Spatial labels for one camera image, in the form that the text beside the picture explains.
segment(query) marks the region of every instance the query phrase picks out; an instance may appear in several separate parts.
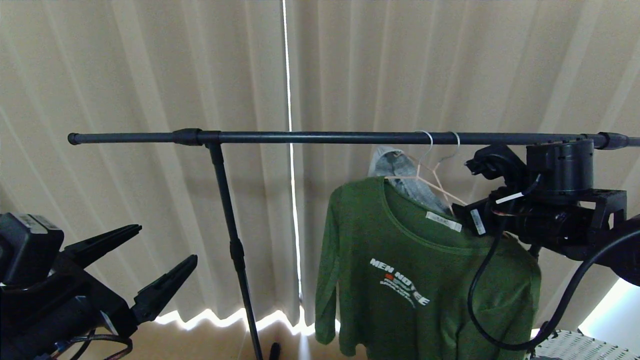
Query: curtain fold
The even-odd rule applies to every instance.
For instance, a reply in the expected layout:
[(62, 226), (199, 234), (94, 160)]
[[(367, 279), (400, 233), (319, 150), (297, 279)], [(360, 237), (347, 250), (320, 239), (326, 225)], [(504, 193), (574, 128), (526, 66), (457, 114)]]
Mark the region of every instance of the curtain fold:
[[(282, 5), (113, 1), (0, 4), (1, 185), (65, 245), (128, 223), (142, 232), (90, 272), (131, 303), (191, 253), (165, 309), (188, 320), (243, 307), (206, 149), (81, 145), (67, 133), (183, 127), (286, 131)], [(287, 145), (224, 145), (257, 318), (298, 322)]]
[[(294, 130), (637, 132), (640, 4), (592, 2), (287, 1)], [(426, 147), (402, 147), (420, 156)], [(500, 185), (463, 164), (438, 171), (469, 202)], [(523, 157), (525, 149), (514, 147)], [(302, 293), (313, 322), (326, 201), (366, 176), (368, 145), (297, 145)], [(433, 149), (428, 163), (452, 154)], [(596, 186), (628, 191), (640, 210), (637, 150), (600, 151)], [(540, 325), (578, 263), (543, 251)], [(617, 277), (595, 266), (560, 326), (575, 329)]]

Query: round neckline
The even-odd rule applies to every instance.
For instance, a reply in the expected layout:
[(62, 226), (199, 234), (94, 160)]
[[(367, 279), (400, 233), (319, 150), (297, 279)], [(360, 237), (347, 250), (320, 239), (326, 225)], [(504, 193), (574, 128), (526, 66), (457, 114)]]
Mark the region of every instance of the round neckline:
[[(400, 196), (401, 198), (403, 198), (404, 200), (408, 200), (410, 201), (412, 204), (416, 205), (417, 207), (419, 207), (420, 209), (423, 209), (425, 211), (425, 214), (430, 211), (438, 216), (441, 216), (443, 218), (446, 218), (448, 220), (453, 220), (453, 221), (458, 221), (456, 220), (454, 217), (449, 216), (447, 214), (443, 214), (439, 211), (427, 208), (426, 206), (420, 204), (419, 202), (414, 201), (413, 199), (405, 196), (404, 194), (400, 193), (393, 185), (389, 184), (391, 187), (391, 191), (393, 191), (396, 195)], [(475, 246), (475, 247), (452, 247), (452, 246), (446, 246), (446, 245), (442, 245), (439, 243), (434, 243), (433, 241), (429, 241), (428, 239), (414, 233), (413, 231), (409, 230), (409, 228), (407, 228), (406, 226), (404, 226), (402, 224), (402, 222), (400, 222), (400, 220), (398, 220), (398, 218), (395, 216), (395, 214), (393, 214), (393, 211), (391, 211), (391, 207), (389, 206), (388, 200), (387, 200), (387, 189), (386, 189), (386, 179), (384, 177), (380, 177), (380, 187), (379, 187), (379, 192), (378, 195), (380, 196), (380, 201), (382, 203), (382, 208), (384, 210), (384, 212), (387, 214), (387, 217), (389, 218), (389, 220), (395, 225), (396, 228), (398, 228), (403, 234), (407, 235), (409, 238), (411, 238), (412, 240), (425, 245), (427, 247), (431, 247), (434, 248), (436, 250), (440, 250), (440, 251), (445, 251), (445, 252), (450, 252), (453, 254), (463, 254), (463, 255), (476, 255), (479, 254), (478, 251), (479, 250), (483, 250), (484, 252), (486, 252), (490, 247), (491, 244), (483, 244), (483, 246)], [(453, 236), (465, 236), (465, 233), (458, 233), (458, 234), (453, 234)]]

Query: green sweatshirt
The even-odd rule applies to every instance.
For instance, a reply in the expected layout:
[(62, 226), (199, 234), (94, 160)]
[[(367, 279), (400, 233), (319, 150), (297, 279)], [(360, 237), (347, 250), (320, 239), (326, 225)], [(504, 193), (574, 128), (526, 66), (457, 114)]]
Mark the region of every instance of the green sweatshirt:
[[(330, 199), (316, 293), (316, 339), (340, 351), (364, 344), (374, 360), (522, 360), (487, 342), (470, 321), (467, 292), (492, 239), (398, 193), (383, 177), (348, 183)], [(504, 239), (474, 295), (484, 329), (527, 341), (540, 295), (540, 269)]]

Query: black pole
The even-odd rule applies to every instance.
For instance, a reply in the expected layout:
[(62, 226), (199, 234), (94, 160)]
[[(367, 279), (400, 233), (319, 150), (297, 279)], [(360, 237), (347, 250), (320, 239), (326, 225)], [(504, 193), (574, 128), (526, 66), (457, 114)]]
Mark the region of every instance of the black pole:
[[(430, 133), (434, 144), (456, 144), (453, 133)], [(567, 142), (592, 139), (597, 149), (640, 147), (640, 137), (618, 133), (598, 134), (536, 134), (536, 133), (458, 133), (462, 145), (534, 145), (547, 142)], [(429, 137), (422, 133), (375, 133), (331, 131), (203, 131), (181, 129), (172, 133), (75, 134), (68, 140), (80, 143), (170, 142), (182, 145), (206, 143), (379, 143), (426, 144)]]
[(216, 168), (216, 178), (218, 179), (218, 188), (220, 189), (220, 199), (222, 200), (222, 208), (225, 212), (225, 220), (227, 221), (227, 229), (229, 231), (229, 249), (231, 258), (234, 261), (236, 272), (238, 273), (238, 281), (240, 282), (240, 291), (246, 310), (246, 319), (249, 323), (249, 333), (253, 343), (253, 351), (257, 360), (263, 360), (262, 349), (260, 348), (260, 339), (258, 338), (258, 330), (255, 326), (255, 317), (251, 306), (251, 298), (249, 297), (249, 282), (246, 280), (246, 270), (244, 266), (244, 249), (242, 242), (238, 237), (236, 227), (236, 219), (234, 217), (234, 209), (231, 205), (231, 193), (229, 192), (229, 183), (227, 182), (227, 172), (225, 171), (225, 159), (222, 155), (222, 146), (220, 143), (208, 143), (207, 147), (211, 153), (211, 161)]

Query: clothes rail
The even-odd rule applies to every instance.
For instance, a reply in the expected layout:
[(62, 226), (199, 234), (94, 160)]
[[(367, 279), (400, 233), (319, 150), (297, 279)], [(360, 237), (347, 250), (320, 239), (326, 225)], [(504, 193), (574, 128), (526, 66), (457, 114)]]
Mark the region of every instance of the clothes rail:
[[(430, 133), (435, 145), (455, 145), (458, 139), (453, 133)], [(623, 147), (640, 147), (640, 137), (618, 133), (598, 134), (536, 134), (536, 133), (458, 133), (461, 145), (534, 145), (537, 143), (569, 142), (593, 140), (596, 149), (614, 150)], [(238, 282), (246, 309), (249, 332), (255, 357), (263, 360), (258, 331), (253, 315), (246, 278), (244, 248), (238, 237), (236, 220), (231, 202), (231, 194), (225, 171), (225, 161), (221, 145), (223, 143), (368, 143), (368, 144), (429, 144), (431, 139), (423, 132), (416, 133), (375, 133), (375, 132), (327, 132), (327, 131), (204, 131), (201, 129), (181, 129), (172, 133), (110, 133), (77, 134), (70, 133), (67, 140), (72, 145), (82, 143), (177, 143), (181, 145), (205, 145), (213, 162), (220, 198), (229, 233), (229, 249), (236, 268)], [(269, 360), (280, 355), (280, 345), (271, 347)]]

